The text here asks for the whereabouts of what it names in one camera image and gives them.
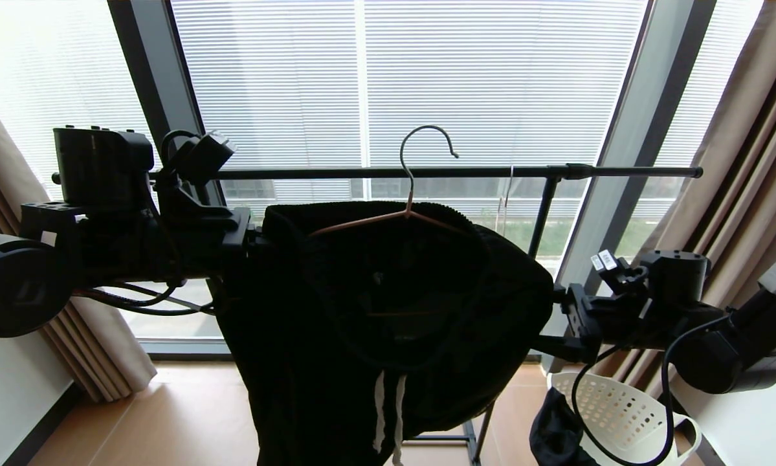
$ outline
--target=tile floor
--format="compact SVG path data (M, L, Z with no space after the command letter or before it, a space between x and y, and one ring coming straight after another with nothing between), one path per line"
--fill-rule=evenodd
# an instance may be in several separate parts
M31 466L231 466L255 464L247 391L231 363L160 362L145 392L112 404L81 403ZM533 466L529 431L546 394L536 365L522 366L500 395L483 466ZM474 420L477 432L479 419ZM468 466L465 446L414 445L406 466Z

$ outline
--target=basket handle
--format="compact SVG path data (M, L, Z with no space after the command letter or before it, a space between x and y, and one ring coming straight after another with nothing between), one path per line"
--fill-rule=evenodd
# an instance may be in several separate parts
M696 432L696 439L693 440L693 444L690 445L690 448L687 449L687 451L685 451L677 458L678 460L677 464L682 464L684 461L687 461L687 458L689 458L690 455L693 454L693 452L695 452L696 449L698 449L698 447L701 445L701 437L702 437L701 428L698 427L698 422L696 422L695 419L689 416L683 416L683 415L680 415L679 413L672 413L672 418L673 418L672 420L675 421L674 423L675 425L681 425L681 422L689 421L690 424L693 425L693 430L695 430Z

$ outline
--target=white wall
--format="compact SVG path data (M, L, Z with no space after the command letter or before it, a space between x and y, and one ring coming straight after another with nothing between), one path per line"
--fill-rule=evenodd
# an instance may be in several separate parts
M707 395L678 379L672 391L727 466L776 464L776 384Z
M71 376L36 333L0 339L0 464L71 384Z

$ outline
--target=hanger hook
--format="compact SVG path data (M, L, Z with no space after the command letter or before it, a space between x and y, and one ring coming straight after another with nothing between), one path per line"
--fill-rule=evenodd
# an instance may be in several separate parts
M408 210L411 209L411 203L412 201L414 201L414 174L408 168L408 165L405 165L405 142L408 142L408 139L410 139L411 136L414 135L414 133L417 133L417 131L421 131L423 129L435 129L440 133L442 133L442 135L445 136L446 142L448 142L448 151L450 152L450 154L454 156L454 159L458 159L460 157L454 151L454 145L450 141L450 136L448 136L447 131L435 124L423 124L415 129L412 129L410 133L405 135L405 139L402 140L402 145L399 146L399 163L402 164L402 169L408 175L408 179L411 180L411 192L409 192L408 194Z

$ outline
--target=garment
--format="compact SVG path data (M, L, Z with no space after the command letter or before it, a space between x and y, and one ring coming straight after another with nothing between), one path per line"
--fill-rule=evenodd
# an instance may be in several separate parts
M540 466L598 466L581 447L583 426L556 388L546 394L532 432L529 445Z
M467 235L396 219L308 236L403 207L270 206L252 266L225 275L234 300L218 322L260 466L381 466L398 425L408 439L479 415L548 320L551 275L448 207L414 204Z

